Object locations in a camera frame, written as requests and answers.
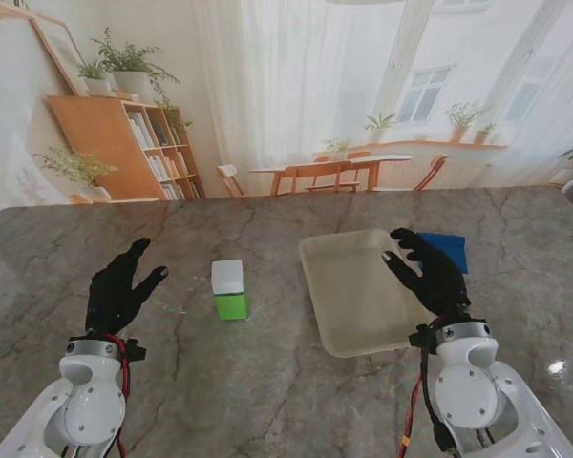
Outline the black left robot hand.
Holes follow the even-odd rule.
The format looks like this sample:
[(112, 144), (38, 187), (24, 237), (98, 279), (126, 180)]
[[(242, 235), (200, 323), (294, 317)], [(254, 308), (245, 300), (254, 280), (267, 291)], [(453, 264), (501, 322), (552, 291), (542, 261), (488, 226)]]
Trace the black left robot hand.
[(117, 335), (135, 319), (142, 305), (168, 276), (169, 269), (159, 266), (133, 286), (138, 261), (150, 243), (149, 238), (136, 240), (126, 252), (93, 275), (85, 319), (87, 335)]

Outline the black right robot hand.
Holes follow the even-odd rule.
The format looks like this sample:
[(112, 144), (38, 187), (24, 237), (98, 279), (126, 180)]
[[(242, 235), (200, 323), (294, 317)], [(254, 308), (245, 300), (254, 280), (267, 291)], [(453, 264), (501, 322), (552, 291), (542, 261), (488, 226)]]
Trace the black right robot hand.
[(438, 317), (449, 316), (471, 305), (462, 273), (445, 252), (407, 228), (395, 229), (390, 236), (400, 248), (409, 250), (407, 260), (421, 263), (421, 274), (392, 251), (385, 251), (382, 260), (427, 310)]

